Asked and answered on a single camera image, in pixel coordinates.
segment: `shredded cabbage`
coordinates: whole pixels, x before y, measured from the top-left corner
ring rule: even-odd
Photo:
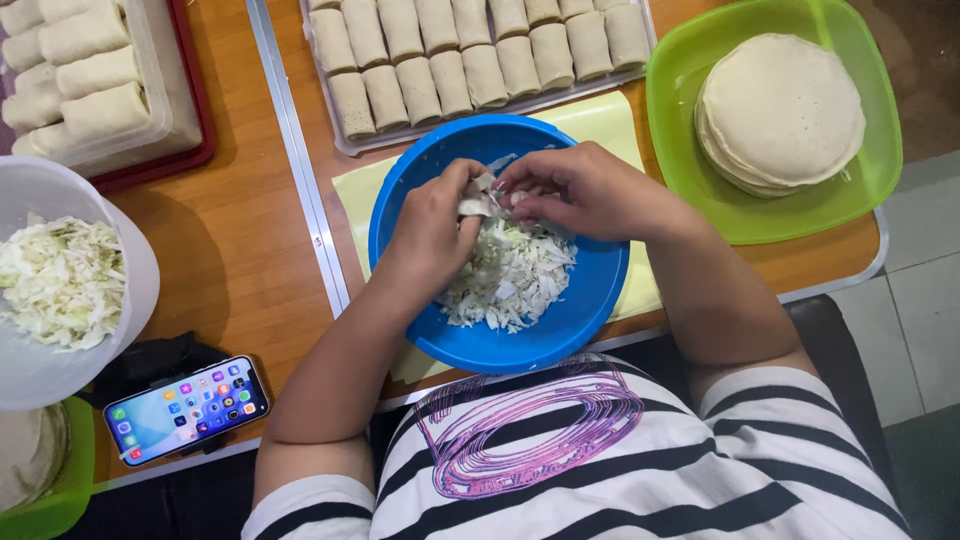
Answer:
[[[569,284],[577,247],[544,230],[501,217],[484,221],[467,265],[437,298],[447,323],[515,333],[537,324]]]
[[[123,306],[123,256],[107,224],[64,217],[29,226],[0,243],[0,287],[11,319],[33,339],[67,353],[90,349],[117,329]]]

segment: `yellow paper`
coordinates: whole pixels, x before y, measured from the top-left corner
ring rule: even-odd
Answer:
[[[552,110],[531,114],[532,117],[553,124],[575,140],[593,140],[618,158],[643,170],[640,151],[636,146],[634,115],[630,103],[620,92],[611,92],[599,97],[564,105]],[[350,171],[333,179],[337,195],[347,210],[353,246],[360,258],[364,279],[370,278],[370,258],[367,252],[367,234],[376,196],[383,180],[399,157],[389,158],[373,165]],[[647,250],[641,242],[630,246],[630,265],[608,322],[625,319],[647,311],[659,309],[660,293],[654,282]],[[450,369],[431,356],[408,344],[397,355],[390,368],[393,380],[416,382]]]

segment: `smartphone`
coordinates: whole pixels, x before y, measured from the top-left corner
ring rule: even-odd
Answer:
[[[249,356],[235,356],[181,380],[140,392],[104,408],[124,463],[143,465],[181,448],[243,426],[270,405]]]

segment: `green plastic plate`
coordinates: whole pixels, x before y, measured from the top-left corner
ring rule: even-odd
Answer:
[[[713,65],[766,33],[795,34],[835,51],[860,92],[867,130],[839,177],[780,199],[760,199],[723,180],[693,131],[693,107]],[[825,231],[877,207],[900,179],[903,151],[893,89],[873,37],[842,0],[745,0],[673,29],[647,66],[647,109],[667,186],[731,244],[777,242]]]
[[[93,491],[93,409],[77,398],[63,401],[70,422],[70,453],[50,492],[0,512],[0,538],[53,538],[67,532],[86,511]]]

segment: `red tray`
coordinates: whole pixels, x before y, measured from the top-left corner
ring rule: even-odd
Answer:
[[[200,166],[213,158],[213,153],[217,148],[213,112],[210,110],[210,100],[206,95],[204,74],[200,69],[200,63],[197,61],[197,49],[193,44],[193,33],[190,32],[190,21],[187,19],[186,6],[183,0],[167,0],[167,7],[170,10],[170,18],[174,22],[177,44],[180,46],[180,57],[183,59],[183,68],[186,71],[186,78],[193,94],[193,105],[197,111],[197,119],[200,120],[203,141],[191,150],[90,178],[90,183],[101,193],[118,191],[132,185],[143,184]]]

